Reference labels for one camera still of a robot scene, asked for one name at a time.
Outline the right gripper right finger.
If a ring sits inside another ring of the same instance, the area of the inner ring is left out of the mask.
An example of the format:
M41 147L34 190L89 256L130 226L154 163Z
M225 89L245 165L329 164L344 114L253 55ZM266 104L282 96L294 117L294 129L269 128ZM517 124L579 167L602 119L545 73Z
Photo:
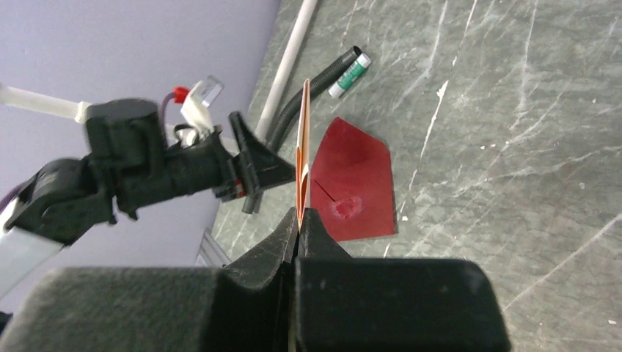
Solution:
M509 351L494 289L462 259L355 258L304 214L295 264L299 351Z

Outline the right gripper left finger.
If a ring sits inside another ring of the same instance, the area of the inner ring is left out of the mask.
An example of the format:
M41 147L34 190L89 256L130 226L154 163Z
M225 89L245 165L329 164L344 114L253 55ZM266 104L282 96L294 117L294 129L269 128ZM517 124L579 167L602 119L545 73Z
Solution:
M3 351L286 351L296 213L229 265L65 268L1 334Z

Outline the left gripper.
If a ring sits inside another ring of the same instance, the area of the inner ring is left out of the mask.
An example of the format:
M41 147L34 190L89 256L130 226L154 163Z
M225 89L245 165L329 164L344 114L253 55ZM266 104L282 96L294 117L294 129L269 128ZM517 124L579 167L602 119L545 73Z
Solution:
M237 158L229 153L221 140L222 126L205 135L194 126L167 126L167 138L173 144L167 151L167 171L176 197L211 190L217 199L229 202L295 181L295 166L267 149L250 130L243 115L228 115Z

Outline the tan letter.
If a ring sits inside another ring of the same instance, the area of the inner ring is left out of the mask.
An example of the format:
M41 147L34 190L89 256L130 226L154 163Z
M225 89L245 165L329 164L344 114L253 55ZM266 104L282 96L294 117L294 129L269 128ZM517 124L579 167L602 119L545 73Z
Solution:
M310 149L310 80L302 87L296 140L296 216L301 229L304 212L309 202L309 149Z

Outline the red envelope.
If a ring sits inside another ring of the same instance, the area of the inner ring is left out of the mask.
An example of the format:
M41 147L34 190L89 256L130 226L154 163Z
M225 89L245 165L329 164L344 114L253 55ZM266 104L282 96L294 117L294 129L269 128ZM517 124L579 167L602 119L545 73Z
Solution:
M336 241L395 234L390 153L344 119L327 128L310 172L310 206Z

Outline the green glue stick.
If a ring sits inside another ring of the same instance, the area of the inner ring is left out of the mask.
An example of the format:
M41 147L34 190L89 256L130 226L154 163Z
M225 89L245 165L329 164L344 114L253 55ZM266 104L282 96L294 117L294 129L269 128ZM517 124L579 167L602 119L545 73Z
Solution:
M361 53L349 68L330 86L328 89L329 95L334 99L340 98L362 76L371 62L367 54Z

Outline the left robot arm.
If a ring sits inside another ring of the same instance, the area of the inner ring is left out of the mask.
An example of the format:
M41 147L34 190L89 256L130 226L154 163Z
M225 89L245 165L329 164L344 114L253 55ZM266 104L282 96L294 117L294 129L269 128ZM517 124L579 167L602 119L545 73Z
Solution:
M89 155L46 164L1 212L2 293L93 226L115 224L116 212L137 219L140 208L197 192L227 202L295 179L294 166L259 142L237 112L229 116L235 155L218 131L190 147L167 146L151 100L113 100L86 113Z

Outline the white pvc pipe frame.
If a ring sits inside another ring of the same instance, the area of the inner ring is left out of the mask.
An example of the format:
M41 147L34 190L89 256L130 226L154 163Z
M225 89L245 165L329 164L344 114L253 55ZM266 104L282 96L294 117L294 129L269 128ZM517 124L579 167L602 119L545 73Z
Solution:
M293 65L298 57L307 28L313 17L317 1L306 0L301 3L300 10L294 22L281 62L272 82L268 97L264 104L260 119L255 130L256 136L265 141L268 129L276 114L277 106L290 78ZM49 95L43 95L24 89L1 85L1 104L19 109L37 111L58 117L64 117L83 123L87 120L86 108L90 103L74 102Z

